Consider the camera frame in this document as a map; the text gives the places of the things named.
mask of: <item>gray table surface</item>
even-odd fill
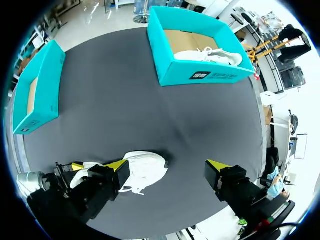
[[[168,162],[166,176],[144,196],[120,193],[88,226],[120,239],[174,233],[227,204],[203,177],[205,161],[240,165],[255,181],[263,135],[249,78],[236,84],[161,87],[146,28],[106,34],[66,53],[59,118],[24,136],[31,171],[55,162],[102,163],[151,151]]]

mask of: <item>chair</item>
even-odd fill
[[[276,147],[269,147],[266,149],[266,157],[267,158],[272,158],[274,161],[275,166],[277,166],[279,168],[279,170],[281,170],[281,168],[283,167],[283,163],[281,165],[279,164],[279,150]],[[265,188],[269,188],[268,184],[272,184],[273,180],[269,180],[267,179],[268,174],[266,173],[266,171],[263,172],[262,176],[260,177],[260,184],[262,186],[264,186]],[[283,183],[285,185],[292,185],[291,181],[287,181],[287,180],[283,180]]]
[[[251,19],[251,17],[249,17],[248,14],[246,13],[241,13],[241,16],[244,18],[244,20],[246,20],[249,24],[252,24],[253,23],[253,20]]]
[[[231,13],[231,17],[234,19],[234,21],[229,24],[229,28],[231,28],[231,26],[235,24],[235,22],[238,22],[239,24],[244,25],[244,22],[237,15]]]

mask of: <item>white shoe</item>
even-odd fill
[[[242,62],[242,56],[239,53],[230,53],[223,51],[221,48],[212,50],[211,47],[206,47],[204,52],[208,52],[208,59],[211,62],[226,63],[231,66],[238,66]]]
[[[242,62],[242,56],[239,53],[230,53],[220,49],[213,50],[206,47],[204,51],[181,51],[174,55],[177,60],[199,61],[221,63],[226,65],[238,66]]]
[[[165,168],[166,160],[153,152],[128,152],[123,159],[129,161],[130,176],[120,193],[132,191],[134,194],[145,195],[141,191],[160,181],[168,171]]]

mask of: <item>white floor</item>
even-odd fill
[[[113,7],[107,14],[103,5],[94,9],[94,5],[82,3],[60,17],[62,23],[67,24],[58,31],[55,40],[65,52],[104,34],[147,26],[133,21],[136,16],[133,5],[124,5],[118,10]]]
[[[61,16],[62,23],[67,22],[67,24],[59,30],[55,40],[64,51],[104,34],[147,26],[133,22],[136,16],[133,13],[133,5],[122,6],[119,10],[112,8],[111,15],[106,14],[104,6],[98,6],[91,14],[93,10],[93,5],[81,4]],[[216,215],[198,223],[198,232],[193,231],[192,234],[196,240],[234,240],[238,238],[237,233],[241,228],[238,222],[239,218],[232,209],[226,207]]]

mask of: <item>open box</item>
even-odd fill
[[[29,134],[59,116],[60,77],[65,58],[64,51],[52,40],[26,66],[14,97],[14,134]]]
[[[183,84],[233,84],[252,74],[254,68],[241,43],[225,23],[194,11],[153,6],[147,27],[161,86]],[[174,54],[223,49],[242,56],[239,66],[218,62],[177,60]]]

